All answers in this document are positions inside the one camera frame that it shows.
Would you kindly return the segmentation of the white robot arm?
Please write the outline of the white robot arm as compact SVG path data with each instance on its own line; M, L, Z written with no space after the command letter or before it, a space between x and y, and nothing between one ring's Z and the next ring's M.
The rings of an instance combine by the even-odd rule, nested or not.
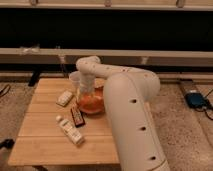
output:
M170 171L146 103L160 90L152 71L102 64L98 56L77 60L80 87L94 85L89 76L104 78L103 99L122 171Z

